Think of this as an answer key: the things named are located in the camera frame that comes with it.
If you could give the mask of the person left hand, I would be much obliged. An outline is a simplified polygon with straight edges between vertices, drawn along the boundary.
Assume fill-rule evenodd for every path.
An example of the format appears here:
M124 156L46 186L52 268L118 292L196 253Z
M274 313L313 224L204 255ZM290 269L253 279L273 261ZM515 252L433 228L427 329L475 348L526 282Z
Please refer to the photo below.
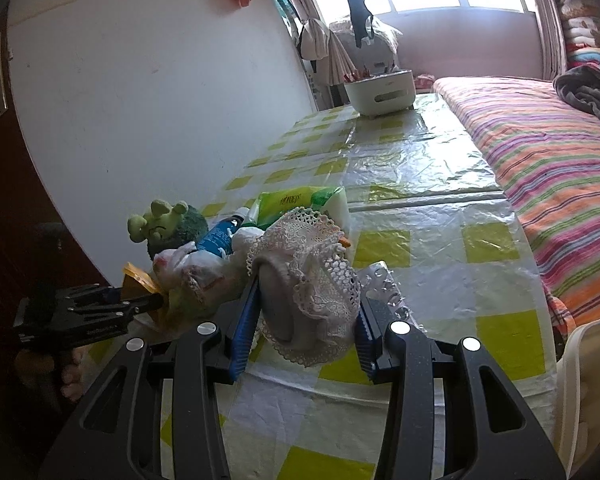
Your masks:
M84 393L82 361L85 353L85 347L78 347L54 359L56 385L61 395L72 402L80 400Z

